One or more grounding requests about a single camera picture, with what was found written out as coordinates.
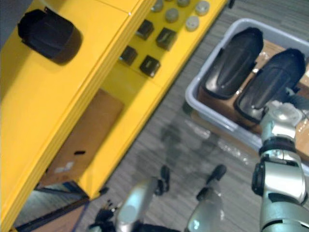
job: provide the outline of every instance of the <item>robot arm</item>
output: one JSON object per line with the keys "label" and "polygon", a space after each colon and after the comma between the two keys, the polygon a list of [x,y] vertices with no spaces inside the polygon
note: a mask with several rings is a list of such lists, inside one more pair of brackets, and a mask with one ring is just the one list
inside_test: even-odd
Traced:
{"label": "robot arm", "polygon": [[262,232],[309,232],[309,212],[301,159],[295,149],[295,128],[303,115],[292,104],[271,102],[263,117],[261,162],[255,167],[252,189],[262,196]]}

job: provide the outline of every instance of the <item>gray carpet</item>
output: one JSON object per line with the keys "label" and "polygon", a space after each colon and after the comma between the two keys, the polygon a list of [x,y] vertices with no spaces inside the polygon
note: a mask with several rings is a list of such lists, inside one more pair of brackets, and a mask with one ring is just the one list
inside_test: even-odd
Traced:
{"label": "gray carpet", "polygon": [[234,21],[253,18],[307,40],[308,9],[308,0],[236,0],[233,9],[224,9],[110,177],[109,192],[91,203],[76,231],[85,231],[108,199],[121,202],[139,180],[158,175],[163,164],[171,168],[170,192],[154,198],[145,222],[182,231],[197,204],[195,195],[213,168],[223,163],[228,171],[221,180],[225,211],[221,229],[257,232],[261,199],[251,191],[257,157],[196,125],[183,110],[184,92]]}

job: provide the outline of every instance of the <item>yellow shelving unit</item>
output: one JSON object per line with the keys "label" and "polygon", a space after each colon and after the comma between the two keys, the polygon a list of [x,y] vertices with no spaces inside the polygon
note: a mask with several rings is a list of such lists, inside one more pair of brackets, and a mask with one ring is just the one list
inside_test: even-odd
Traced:
{"label": "yellow shelving unit", "polygon": [[[164,1],[149,13],[155,0],[34,0],[29,10],[49,8],[70,20],[83,35],[82,46],[66,65],[57,65],[21,43],[14,30],[1,51],[1,231],[7,232],[55,154],[99,88],[125,104],[108,137],[77,180],[91,199],[98,196],[126,150],[156,108],[198,42],[227,0],[208,0],[209,12],[193,32],[185,20],[195,15],[198,0],[186,8]],[[173,24],[166,9],[180,11]],[[144,18],[154,31],[146,40],[134,36]],[[155,39],[163,27],[177,32],[170,51]],[[129,43],[138,56],[129,67],[117,61]],[[153,78],[139,65],[146,55],[159,60]]]}
{"label": "yellow shelving unit", "polygon": [[155,0],[34,0],[83,35],[66,65],[25,46],[17,29],[1,51],[1,231],[7,232]]}

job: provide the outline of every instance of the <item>plastic tray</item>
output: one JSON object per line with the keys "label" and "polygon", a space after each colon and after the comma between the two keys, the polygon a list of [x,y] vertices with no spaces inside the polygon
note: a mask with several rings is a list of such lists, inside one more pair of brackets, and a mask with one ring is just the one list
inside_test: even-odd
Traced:
{"label": "plastic tray", "polygon": [[220,113],[212,110],[211,108],[207,107],[206,105],[197,100],[197,90],[200,80],[217,57],[220,49],[224,48],[235,34],[239,33],[242,30],[245,30],[248,27],[259,28],[263,32],[264,39],[280,45],[284,48],[297,48],[305,54],[306,58],[309,57],[308,42],[253,19],[243,18],[237,20],[226,31],[224,38],[220,41],[220,43],[218,43],[218,45],[209,55],[197,76],[192,80],[192,82],[186,89],[185,99],[192,108],[198,111],[199,116],[202,119],[223,129],[235,138],[243,141],[249,147],[258,151],[258,149],[262,145],[262,141],[259,136],[247,131],[246,129],[239,126],[237,123],[229,120],[228,118],[224,117]]}

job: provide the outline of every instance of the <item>cardboard panel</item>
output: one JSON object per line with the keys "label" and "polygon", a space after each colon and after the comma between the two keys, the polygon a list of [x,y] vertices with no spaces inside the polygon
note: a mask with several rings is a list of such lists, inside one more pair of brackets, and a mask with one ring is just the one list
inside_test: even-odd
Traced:
{"label": "cardboard panel", "polygon": [[74,180],[82,175],[118,118],[123,104],[100,89],[58,151],[42,185]]}

